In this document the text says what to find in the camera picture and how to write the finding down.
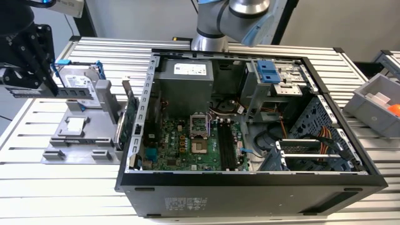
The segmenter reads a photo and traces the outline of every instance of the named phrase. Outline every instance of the aluminum extrusion table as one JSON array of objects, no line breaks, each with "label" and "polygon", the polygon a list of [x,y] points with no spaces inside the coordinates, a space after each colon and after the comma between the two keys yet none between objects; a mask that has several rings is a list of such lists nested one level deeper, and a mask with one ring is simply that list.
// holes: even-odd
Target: aluminum extrusion table
[{"label": "aluminum extrusion table", "polygon": [[[69,41],[58,58],[104,64],[112,93],[125,100],[121,80],[140,96],[152,48],[189,49],[185,41],[132,41],[82,37]],[[340,49],[229,45],[233,53],[306,56],[340,107],[366,78]],[[210,217],[144,219],[122,193],[113,191],[117,165],[42,165],[66,105],[64,100],[28,99],[0,138],[0,224],[398,224],[400,139],[380,137],[346,116],[352,129],[385,176],[389,187],[328,217]]]}]

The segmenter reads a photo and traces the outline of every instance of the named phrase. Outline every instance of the orange object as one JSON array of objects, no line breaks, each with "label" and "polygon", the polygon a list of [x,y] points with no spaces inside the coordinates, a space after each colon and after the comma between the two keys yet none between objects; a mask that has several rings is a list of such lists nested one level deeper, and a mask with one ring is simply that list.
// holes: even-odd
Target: orange object
[{"label": "orange object", "polygon": [[394,104],[394,105],[390,105],[388,107],[388,110],[394,113],[397,116],[400,116],[400,105],[398,104]]}]

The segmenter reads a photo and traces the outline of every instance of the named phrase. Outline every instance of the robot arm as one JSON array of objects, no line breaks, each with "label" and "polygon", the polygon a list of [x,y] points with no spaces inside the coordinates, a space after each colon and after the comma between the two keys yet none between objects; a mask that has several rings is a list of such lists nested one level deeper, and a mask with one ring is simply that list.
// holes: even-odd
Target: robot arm
[{"label": "robot arm", "polygon": [[269,0],[198,0],[197,35],[190,48],[226,52],[230,37],[253,47],[273,23]]},{"label": "robot arm", "polygon": [[29,6],[50,7],[56,0],[38,3],[26,0],[0,1],[0,83],[21,88],[45,88],[58,93],[50,77],[54,62],[52,32],[48,25],[33,23]]}]

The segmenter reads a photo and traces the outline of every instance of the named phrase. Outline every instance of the white wall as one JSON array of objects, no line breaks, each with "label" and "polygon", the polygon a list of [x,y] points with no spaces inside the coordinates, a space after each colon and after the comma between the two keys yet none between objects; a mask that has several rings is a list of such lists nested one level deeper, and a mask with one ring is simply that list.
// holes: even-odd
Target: white wall
[{"label": "white wall", "polygon": [[86,0],[97,36],[134,40],[193,38],[190,0]]},{"label": "white wall", "polygon": [[[33,8],[32,11],[34,13],[34,23],[36,24],[46,24],[50,26],[52,29],[52,39],[53,39],[53,45],[54,45],[54,55],[56,58],[58,54],[61,53],[68,40],[72,36],[70,28],[68,26],[64,14],[57,13],[54,11],[50,11],[44,8]],[[72,26],[72,30],[74,35],[80,35],[76,24],[73,21],[72,16],[66,16],[69,24]]]},{"label": "white wall", "polygon": [[400,50],[400,0],[300,0],[281,45],[341,47],[354,61]]}]

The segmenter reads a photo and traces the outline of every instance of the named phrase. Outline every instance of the motherboard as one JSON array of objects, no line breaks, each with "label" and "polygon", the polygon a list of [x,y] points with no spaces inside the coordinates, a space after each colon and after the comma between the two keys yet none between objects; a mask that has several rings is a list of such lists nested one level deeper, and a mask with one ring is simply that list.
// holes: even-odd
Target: motherboard
[{"label": "motherboard", "polygon": [[[228,148],[220,147],[226,141],[221,129],[229,131]],[[244,145],[237,122],[206,121],[204,123],[200,118],[164,120],[160,136],[158,147],[145,149],[142,162],[145,170],[248,171],[248,162],[240,151]]]}]

